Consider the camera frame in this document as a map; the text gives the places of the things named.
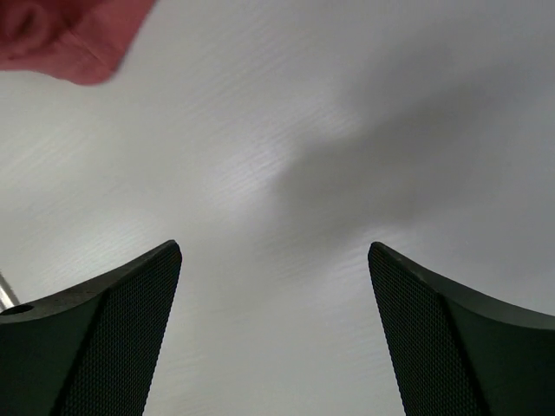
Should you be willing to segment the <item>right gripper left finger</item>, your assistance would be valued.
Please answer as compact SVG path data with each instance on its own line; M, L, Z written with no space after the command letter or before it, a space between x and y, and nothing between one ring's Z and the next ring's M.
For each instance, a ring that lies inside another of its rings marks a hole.
M167 241L1 314L3 415L144 412L181 268Z

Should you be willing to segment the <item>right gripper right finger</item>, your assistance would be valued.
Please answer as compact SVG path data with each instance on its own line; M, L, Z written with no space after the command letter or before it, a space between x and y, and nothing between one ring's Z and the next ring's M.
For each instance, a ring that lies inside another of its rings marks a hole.
M387 245L369 273L407 415L552 415L554 318L434 273Z

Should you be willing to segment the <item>salmon pink t shirt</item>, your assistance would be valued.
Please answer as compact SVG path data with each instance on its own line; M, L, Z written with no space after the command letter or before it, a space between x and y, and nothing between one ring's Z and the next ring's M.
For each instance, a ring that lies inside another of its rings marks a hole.
M91 86L110 79L154 0L2 1L1 70Z

